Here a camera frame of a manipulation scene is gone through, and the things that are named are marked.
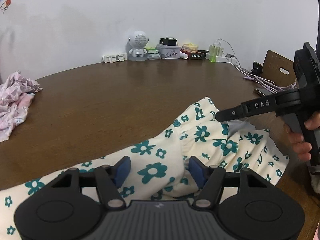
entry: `blue gripper pad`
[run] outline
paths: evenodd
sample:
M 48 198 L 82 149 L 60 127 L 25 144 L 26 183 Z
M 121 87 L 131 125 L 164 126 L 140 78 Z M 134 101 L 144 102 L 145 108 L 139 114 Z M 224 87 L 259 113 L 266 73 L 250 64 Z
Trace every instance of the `blue gripper pad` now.
M 116 165 L 119 165 L 116 169 L 116 174 L 113 179 L 113 183 L 117 188 L 121 188 L 125 179 L 128 177 L 131 170 L 131 161 L 129 157 L 122 158 Z
M 189 159 L 189 172 L 195 180 L 198 188 L 203 188 L 207 180 L 204 177 L 202 168 L 191 158 Z

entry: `human hand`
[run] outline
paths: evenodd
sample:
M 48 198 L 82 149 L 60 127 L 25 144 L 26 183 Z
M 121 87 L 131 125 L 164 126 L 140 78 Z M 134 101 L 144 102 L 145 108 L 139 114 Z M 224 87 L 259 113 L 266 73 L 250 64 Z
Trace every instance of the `human hand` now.
M 320 127 L 320 112 L 314 112 L 313 115 L 305 123 L 305 127 L 308 130 L 315 130 Z M 302 161 L 309 161 L 311 159 L 311 144 L 303 142 L 303 135 L 300 133 L 294 133 L 290 127 L 285 123 L 284 130 L 288 134 L 288 139 L 292 144 L 292 149 L 298 154 L 298 158 Z

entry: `black round object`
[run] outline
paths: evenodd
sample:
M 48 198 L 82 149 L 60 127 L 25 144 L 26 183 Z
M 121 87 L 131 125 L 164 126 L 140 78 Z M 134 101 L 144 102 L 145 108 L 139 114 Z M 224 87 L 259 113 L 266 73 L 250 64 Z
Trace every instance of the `black round object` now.
M 280 190 L 255 189 L 231 196 L 219 205 L 218 217 L 224 227 L 247 240 L 297 237 L 304 224 L 299 204 Z
M 68 188 L 51 188 L 18 206 L 14 222 L 20 235 L 30 240 L 70 240 L 89 233 L 101 213 L 93 199 Z

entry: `astronaut figurine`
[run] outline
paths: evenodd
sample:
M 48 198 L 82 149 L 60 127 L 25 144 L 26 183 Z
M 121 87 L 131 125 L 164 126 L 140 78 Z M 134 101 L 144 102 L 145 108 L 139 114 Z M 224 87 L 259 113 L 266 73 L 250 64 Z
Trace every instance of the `astronaut figurine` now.
M 133 61 L 142 61 L 147 58 L 144 57 L 147 54 L 147 50 L 144 49 L 148 43 L 149 38 L 143 31 L 135 31 L 129 36 L 129 44 L 132 46 L 132 49 L 129 50 L 129 60 Z

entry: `white wall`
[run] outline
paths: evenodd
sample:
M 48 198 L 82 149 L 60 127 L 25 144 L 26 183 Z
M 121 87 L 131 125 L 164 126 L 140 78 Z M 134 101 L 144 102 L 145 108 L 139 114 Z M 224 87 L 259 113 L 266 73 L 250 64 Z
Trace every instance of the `white wall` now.
M 37 79 L 97 63 L 138 29 L 153 45 L 174 36 L 208 49 L 221 37 L 251 69 L 267 49 L 293 58 L 303 42 L 315 46 L 317 21 L 317 0 L 12 0 L 0 15 L 0 74 Z

